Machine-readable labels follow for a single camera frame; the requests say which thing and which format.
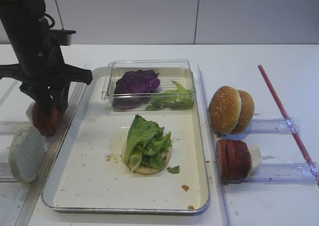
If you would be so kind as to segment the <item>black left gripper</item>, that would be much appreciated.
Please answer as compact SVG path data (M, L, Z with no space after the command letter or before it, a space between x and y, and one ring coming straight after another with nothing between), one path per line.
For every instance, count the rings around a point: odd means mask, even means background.
M92 72L65 63L58 42L49 35L50 25L44 16L38 19L1 16L0 20L18 59L18 63L2 64L0 77L23 82L20 91L45 113L50 111L52 99L57 110L64 113L68 107L70 82L89 85Z

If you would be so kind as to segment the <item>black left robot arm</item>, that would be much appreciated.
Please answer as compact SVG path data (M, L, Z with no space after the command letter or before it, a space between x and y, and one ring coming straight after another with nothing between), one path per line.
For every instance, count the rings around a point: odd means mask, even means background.
M64 30L51 30L44 0L0 0L0 20L18 59L1 65L0 76L20 81L21 92L44 110L68 107L71 82L89 85L92 72L65 63L60 40Z

